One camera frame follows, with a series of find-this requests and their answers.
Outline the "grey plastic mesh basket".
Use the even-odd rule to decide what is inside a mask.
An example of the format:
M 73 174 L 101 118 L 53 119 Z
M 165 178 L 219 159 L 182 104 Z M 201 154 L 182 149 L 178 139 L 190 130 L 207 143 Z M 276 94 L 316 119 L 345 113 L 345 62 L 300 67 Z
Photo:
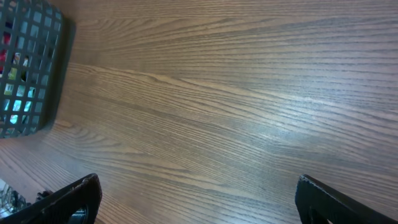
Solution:
M 64 21 L 48 1 L 1 0 L 1 138 L 41 128 Z

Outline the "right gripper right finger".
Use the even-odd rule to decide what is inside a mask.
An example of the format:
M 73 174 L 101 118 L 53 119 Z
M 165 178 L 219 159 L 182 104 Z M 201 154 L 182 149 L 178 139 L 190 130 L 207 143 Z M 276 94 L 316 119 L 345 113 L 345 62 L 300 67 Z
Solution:
M 397 224 L 309 175 L 298 179 L 295 204 L 304 224 Z

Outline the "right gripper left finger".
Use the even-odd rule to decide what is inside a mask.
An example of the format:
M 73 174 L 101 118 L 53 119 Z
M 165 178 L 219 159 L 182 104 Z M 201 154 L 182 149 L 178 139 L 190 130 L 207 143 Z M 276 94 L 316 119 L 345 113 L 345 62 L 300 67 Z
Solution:
M 56 192 L 39 192 L 32 205 L 1 219 L 1 224 L 94 223 L 102 199 L 97 174 L 92 173 Z

